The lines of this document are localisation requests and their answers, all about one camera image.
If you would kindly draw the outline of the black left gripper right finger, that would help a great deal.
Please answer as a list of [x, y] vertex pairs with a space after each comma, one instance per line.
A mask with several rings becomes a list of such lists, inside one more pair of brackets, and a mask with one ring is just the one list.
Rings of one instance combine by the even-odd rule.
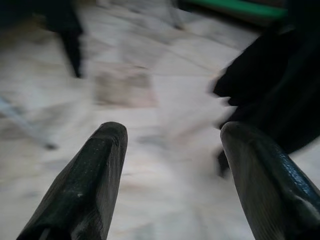
[[239, 122], [220, 132], [235, 188], [257, 240], [317, 240], [320, 191], [260, 130]]

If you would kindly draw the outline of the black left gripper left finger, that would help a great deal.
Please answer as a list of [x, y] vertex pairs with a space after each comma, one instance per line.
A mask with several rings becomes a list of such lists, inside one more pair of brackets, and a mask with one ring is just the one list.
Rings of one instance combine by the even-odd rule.
[[128, 145], [118, 122], [105, 122], [57, 175], [19, 240], [105, 240]]

